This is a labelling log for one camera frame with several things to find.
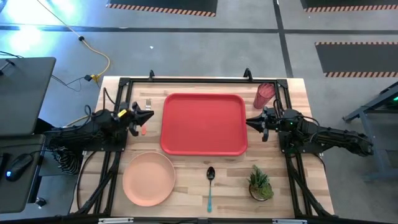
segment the yellow cable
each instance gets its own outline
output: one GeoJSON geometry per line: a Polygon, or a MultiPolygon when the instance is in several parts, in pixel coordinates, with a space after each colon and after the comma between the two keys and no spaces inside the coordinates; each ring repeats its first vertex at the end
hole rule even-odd
{"type": "MultiPolygon", "coordinates": [[[[74,31],[70,26],[68,26],[68,24],[64,23],[64,22],[61,20],[61,18],[59,18],[57,15],[55,15],[50,9],[48,9],[47,7],[45,7],[39,0],[36,0],[36,1],[37,1],[38,3],[40,3],[40,4],[41,4],[49,13],[51,13],[55,18],[57,18],[63,25],[65,25],[68,29],[70,29],[70,30],[71,30],[73,33],[75,33],[78,37],[81,37],[81,35],[79,35],[79,34],[78,34],[76,31],[74,31]]],[[[108,64],[107,64],[106,68],[105,68],[102,72],[100,72],[99,74],[95,75],[95,77],[93,78],[94,81],[95,81],[96,83],[98,83],[99,78],[102,76],[102,74],[104,74],[104,73],[108,70],[109,66],[111,65],[111,59],[109,59],[109,57],[106,56],[106,54],[104,54],[104,53],[102,53],[102,52],[99,52],[99,51],[95,50],[94,48],[90,47],[90,46],[88,45],[88,43],[87,43],[85,40],[82,40],[82,42],[83,42],[90,50],[92,50],[93,52],[95,52],[95,53],[97,53],[97,54],[99,54],[99,55],[104,56],[104,57],[107,59],[107,61],[108,61],[108,64]]]]}
{"type": "Polygon", "coordinates": [[[76,120],[72,121],[71,123],[67,124],[65,127],[69,127],[69,126],[71,126],[71,125],[73,125],[73,124],[75,124],[75,123],[77,123],[77,122],[79,122],[79,121],[81,121],[81,120],[83,120],[83,119],[85,119],[87,117],[88,117],[88,115],[86,115],[84,117],[81,117],[79,119],[76,119],[76,120]]]}

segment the butcher block tabletop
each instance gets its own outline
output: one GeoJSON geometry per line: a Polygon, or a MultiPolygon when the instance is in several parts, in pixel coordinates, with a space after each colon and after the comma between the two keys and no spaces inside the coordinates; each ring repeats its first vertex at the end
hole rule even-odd
{"type": "MultiPolygon", "coordinates": [[[[120,77],[104,77],[96,110],[103,106],[103,88],[115,100],[120,77]]],[[[287,79],[293,109],[311,116],[304,80],[287,79]]],[[[269,131],[267,142],[262,142],[262,134],[248,127],[248,149],[238,157],[224,156],[170,156],[160,147],[163,105],[172,93],[228,93],[239,95],[246,106],[246,117],[258,116],[261,110],[252,103],[259,84],[230,83],[134,83],[131,102],[136,101],[144,109],[146,99],[151,99],[155,115],[146,122],[147,132],[137,137],[129,134],[125,151],[122,153],[117,184],[115,188],[111,216],[113,217],[213,217],[213,218],[293,218],[294,211],[287,178],[286,161],[280,152],[277,133],[269,131]],[[169,197],[159,205],[140,207],[134,205],[124,194],[123,172],[130,161],[143,152],[159,152],[173,163],[176,173],[175,187],[169,197]],[[249,193],[248,177],[253,165],[257,165],[270,179],[274,197],[258,202],[249,193]],[[206,171],[209,166],[216,170],[211,183],[213,211],[207,212],[209,181],[206,171]]],[[[125,88],[122,99],[125,99],[125,88]]],[[[113,110],[113,104],[106,99],[106,108],[113,110]]],[[[83,204],[94,192],[100,179],[104,152],[97,152],[87,163],[81,175],[80,203],[83,204]]],[[[312,154],[303,154],[303,164],[308,188],[323,205],[333,213],[328,184],[323,164],[312,154]]],[[[108,186],[103,194],[101,211],[108,196],[108,186]]],[[[298,188],[300,208],[304,211],[302,193],[298,188]]],[[[76,211],[76,195],[71,212],[76,211]]]]}

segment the spoon with teal handle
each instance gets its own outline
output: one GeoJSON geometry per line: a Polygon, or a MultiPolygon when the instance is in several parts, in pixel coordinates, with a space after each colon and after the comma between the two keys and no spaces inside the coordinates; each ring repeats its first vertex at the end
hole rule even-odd
{"type": "Polygon", "coordinates": [[[210,188],[209,188],[209,202],[207,204],[207,212],[211,212],[211,181],[216,177],[216,171],[213,167],[209,167],[207,169],[207,179],[210,181],[210,188]]]}

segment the small succulent plant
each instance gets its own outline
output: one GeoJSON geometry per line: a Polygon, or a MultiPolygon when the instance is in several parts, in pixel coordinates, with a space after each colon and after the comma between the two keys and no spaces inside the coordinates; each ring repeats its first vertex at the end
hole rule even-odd
{"type": "Polygon", "coordinates": [[[268,175],[263,173],[260,168],[253,165],[254,171],[250,174],[248,179],[250,184],[250,191],[252,196],[257,200],[268,200],[274,196],[272,187],[269,183],[268,175]]]}

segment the gray floor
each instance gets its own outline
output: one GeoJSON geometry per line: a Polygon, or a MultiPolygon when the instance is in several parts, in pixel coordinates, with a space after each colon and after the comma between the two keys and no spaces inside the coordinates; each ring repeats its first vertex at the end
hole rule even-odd
{"type": "MultiPolygon", "coordinates": [[[[70,25],[84,27],[168,27],[275,29],[272,0],[219,0],[215,18],[121,11],[105,8],[105,0],[52,1],[50,7],[70,25]]],[[[300,0],[279,0],[285,29],[397,30],[398,11],[305,13],[300,0]]],[[[0,25],[61,25],[35,1],[21,6],[8,0],[0,13],[0,25]]],[[[240,77],[246,67],[255,77],[286,77],[278,34],[84,32],[86,40],[109,55],[106,75],[157,75],[240,77]]],[[[341,117],[374,98],[396,82],[393,78],[325,78],[315,50],[316,41],[398,41],[398,35],[286,35],[293,76],[304,78],[313,116],[322,126],[361,130],[361,123],[345,124],[341,117]]],[[[0,50],[25,57],[57,58],[54,75],[65,82],[98,73],[105,59],[93,54],[71,32],[41,32],[35,26],[20,31],[0,30],[0,50]]],[[[92,107],[98,87],[82,82],[74,92],[52,80],[40,117],[56,126],[84,115],[92,107]]],[[[362,158],[344,149],[325,153],[326,174],[335,213],[357,218],[398,223],[398,181],[364,182],[374,171],[371,157],[362,158]]],[[[40,196],[52,206],[38,212],[28,206],[20,214],[0,215],[0,220],[62,215],[72,201],[75,179],[49,176],[40,196]]]]}

